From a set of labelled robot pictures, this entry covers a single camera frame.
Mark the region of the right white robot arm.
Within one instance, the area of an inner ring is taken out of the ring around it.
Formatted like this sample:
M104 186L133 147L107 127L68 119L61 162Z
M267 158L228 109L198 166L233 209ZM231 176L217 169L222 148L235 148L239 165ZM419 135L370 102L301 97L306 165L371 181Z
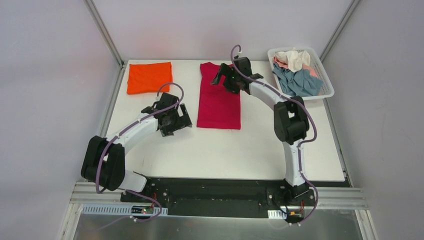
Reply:
M233 59L232 65L222 63L211 81L212 85L222 83L233 94L240 91L256 97L273 111L273 129L282 142L285 158L284 200L296 205L309 191L305 175L303 141L310 129L309 115L301 97L287 98L275 87L263 80L263 76L252 73L247 57Z

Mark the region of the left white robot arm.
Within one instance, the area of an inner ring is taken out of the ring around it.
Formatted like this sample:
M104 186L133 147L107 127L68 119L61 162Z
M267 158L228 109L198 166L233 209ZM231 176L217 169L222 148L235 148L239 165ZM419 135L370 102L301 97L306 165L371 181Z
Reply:
M81 176L95 183L99 192L129 190L140 202L149 201L153 189L146 185L146 176L126 168L126 155L156 132L167 137L174 135L175 131L192 127L186 105L181 101L175 95L163 93L124 128L107 137L93 136L88 142Z

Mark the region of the crimson red t shirt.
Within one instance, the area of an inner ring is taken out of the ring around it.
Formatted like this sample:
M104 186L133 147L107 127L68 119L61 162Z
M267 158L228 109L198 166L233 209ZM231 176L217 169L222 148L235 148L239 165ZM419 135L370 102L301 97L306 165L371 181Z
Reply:
M196 126L206 129L240 130L241 96L227 91L221 83L211 84L219 68L211 62L199 65L201 82Z

